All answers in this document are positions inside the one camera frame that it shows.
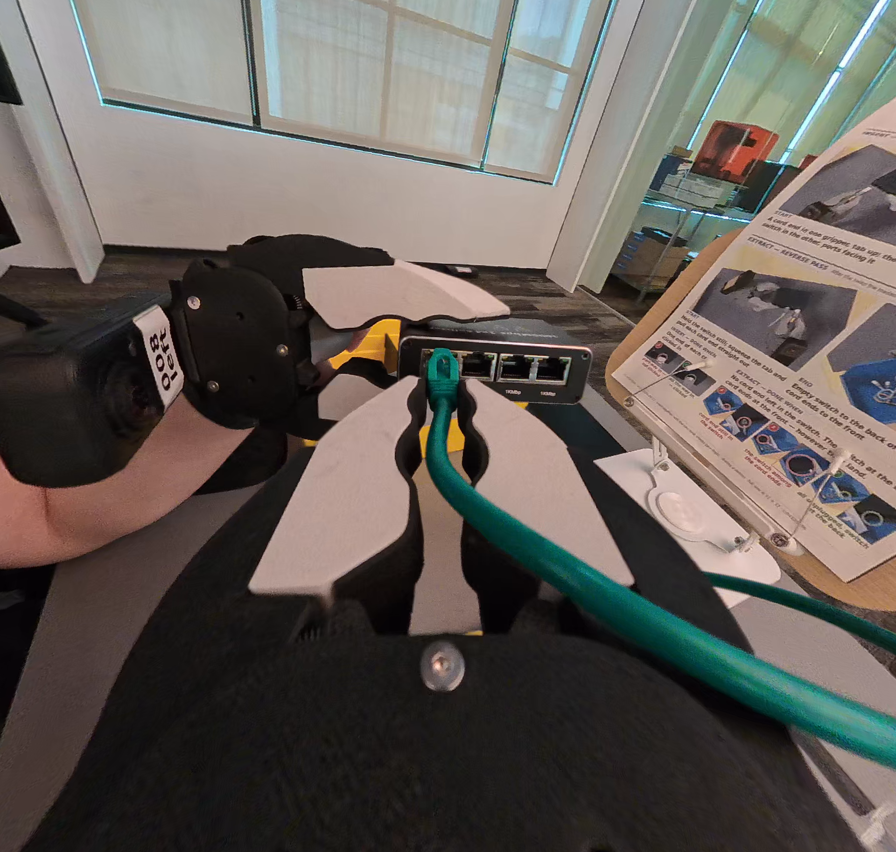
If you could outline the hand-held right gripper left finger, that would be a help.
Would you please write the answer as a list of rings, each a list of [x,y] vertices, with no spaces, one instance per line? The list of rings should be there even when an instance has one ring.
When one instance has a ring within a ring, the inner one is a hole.
[[[409,632],[424,538],[413,480],[422,456],[425,382],[399,380],[325,434],[300,477],[248,590],[321,609],[361,604],[376,633]]]

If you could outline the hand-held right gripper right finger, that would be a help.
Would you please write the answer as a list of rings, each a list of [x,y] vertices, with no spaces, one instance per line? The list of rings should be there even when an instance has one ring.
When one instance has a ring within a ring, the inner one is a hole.
[[[462,380],[458,423],[463,470],[501,510],[633,588],[633,574],[599,513],[566,443],[528,410],[483,382]],[[524,570],[467,521],[462,524],[462,573],[476,594],[481,629],[506,634],[521,609],[539,596],[542,579]]]

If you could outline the instruction sheet on stand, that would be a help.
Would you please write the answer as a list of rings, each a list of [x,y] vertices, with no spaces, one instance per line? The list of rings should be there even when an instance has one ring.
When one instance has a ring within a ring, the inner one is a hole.
[[[613,398],[823,594],[894,612],[895,104],[694,260]]]

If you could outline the orange translucent box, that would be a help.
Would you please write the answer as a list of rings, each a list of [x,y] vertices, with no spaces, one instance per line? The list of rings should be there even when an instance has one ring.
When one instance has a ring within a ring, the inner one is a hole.
[[[690,173],[742,185],[778,139],[778,133],[756,125],[716,120],[693,157]]]

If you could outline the person's left forearm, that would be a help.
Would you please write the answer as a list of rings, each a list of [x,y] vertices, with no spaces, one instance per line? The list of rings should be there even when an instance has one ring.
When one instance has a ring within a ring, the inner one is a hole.
[[[117,474],[97,483],[48,489],[29,486],[1,464],[1,568],[33,568],[91,553],[169,514],[188,500],[247,441],[254,454],[289,452],[280,432],[235,430],[177,398],[140,450]]]

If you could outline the black network switch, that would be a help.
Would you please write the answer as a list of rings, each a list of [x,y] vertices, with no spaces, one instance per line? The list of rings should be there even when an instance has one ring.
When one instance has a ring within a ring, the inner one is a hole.
[[[525,403],[579,403],[592,361],[585,344],[543,320],[430,320],[402,328],[398,376],[426,375],[437,348],[452,353],[462,379]]]

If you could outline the frosted glass window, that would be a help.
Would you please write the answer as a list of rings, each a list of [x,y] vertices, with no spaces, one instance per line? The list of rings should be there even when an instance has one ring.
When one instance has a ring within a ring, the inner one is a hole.
[[[105,105],[554,183],[618,0],[70,0]]]

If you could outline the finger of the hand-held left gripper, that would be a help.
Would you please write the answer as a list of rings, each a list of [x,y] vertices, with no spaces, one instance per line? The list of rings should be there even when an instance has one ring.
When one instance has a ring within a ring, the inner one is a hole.
[[[342,420],[392,386],[392,376],[376,379],[352,373],[336,374],[323,387],[323,419]]]
[[[405,261],[362,267],[306,268],[304,298],[332,329],[361,329],[384,319],[503,319],[510,308],[459,277]]]

